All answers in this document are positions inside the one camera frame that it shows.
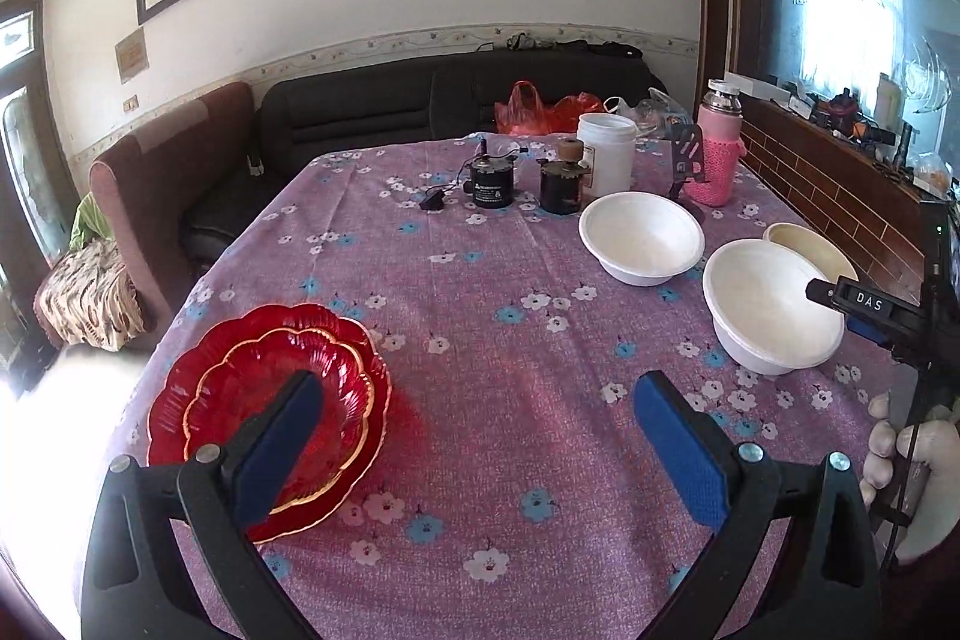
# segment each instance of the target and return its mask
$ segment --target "red plate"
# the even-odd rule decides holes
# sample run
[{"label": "red plate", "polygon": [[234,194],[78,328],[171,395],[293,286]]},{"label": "red plate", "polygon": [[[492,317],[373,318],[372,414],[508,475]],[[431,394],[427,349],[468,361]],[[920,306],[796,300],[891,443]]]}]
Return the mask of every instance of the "red plate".
[{"label": "red plate", "polygon": [[205,442],[229,439],[301,368],[325,377],[323,419],[277,507],[250,530],[256,543],[320,523],[379,453],[392,383],[363,326],[313,304],[269,305],[220,323],[176,361],[148,417],[148,463],[180,463]]}]

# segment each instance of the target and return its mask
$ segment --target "beige patterned fabric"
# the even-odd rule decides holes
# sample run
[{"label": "beige patterned fabric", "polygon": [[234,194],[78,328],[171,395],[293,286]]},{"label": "beige patterned fabric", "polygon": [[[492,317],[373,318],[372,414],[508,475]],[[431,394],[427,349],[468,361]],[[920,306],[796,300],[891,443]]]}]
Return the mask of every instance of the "beige patterned fabric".
[{"label": "beige patterned fabric", "polygon": [[94,239],[68,254],[38,300],[50,325],[70,345],[86,342],[115,353],[144,332],[136,290],[110,239]]}]

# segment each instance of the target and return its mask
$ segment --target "green cloth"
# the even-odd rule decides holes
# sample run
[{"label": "green cloth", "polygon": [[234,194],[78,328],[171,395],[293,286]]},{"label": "green cloth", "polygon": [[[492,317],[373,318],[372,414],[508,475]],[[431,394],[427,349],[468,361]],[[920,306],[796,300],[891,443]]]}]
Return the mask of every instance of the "green cloth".
[{"label": "green cloth", "polygon": [[87,194],[80,201],[77,216],[73,221],[73,231],[70,232],[70,252],[83,250],[83,247],[96,237],[113,239],[113,230],[107,218],[100,212],[93,194]]}]

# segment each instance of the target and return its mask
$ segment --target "white floor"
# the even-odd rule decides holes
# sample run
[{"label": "white floor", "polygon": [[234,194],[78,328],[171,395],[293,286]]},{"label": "white floor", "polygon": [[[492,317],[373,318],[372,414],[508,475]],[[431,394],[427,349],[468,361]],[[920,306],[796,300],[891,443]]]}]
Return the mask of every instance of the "white floor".
[{"label": "white floor", "polygon": [[100,496],[100,458],[148,359],[78,345],[19,401],[0,384],[0,535],[66,640],[80,640],[74,562]]}]

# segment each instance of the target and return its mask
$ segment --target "human hand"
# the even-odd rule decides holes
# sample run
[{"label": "human hand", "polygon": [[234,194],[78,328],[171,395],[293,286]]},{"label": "human hand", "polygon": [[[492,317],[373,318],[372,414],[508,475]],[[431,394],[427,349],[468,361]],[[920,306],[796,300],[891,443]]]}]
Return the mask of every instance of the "human hand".
[{"label": "human hand", "polygon": [[[877,396],[870,403],[870,415],[880,419],[880,423],[870,432],[870,453],[863,463],[863,480],[860,481],[860,493],[868,509],[877,490],[892,480],[894,448],[904,458],[910,449],[913,427],[907,427],[897,435],[886,420],[889,407],[888,394]],[[960,522],[960,434],[957,427],[950,421],[920,424],[913,459],[930,468],[930,478],[904,542],[896,549],[896,558],[904,564],[932,551]]]}]

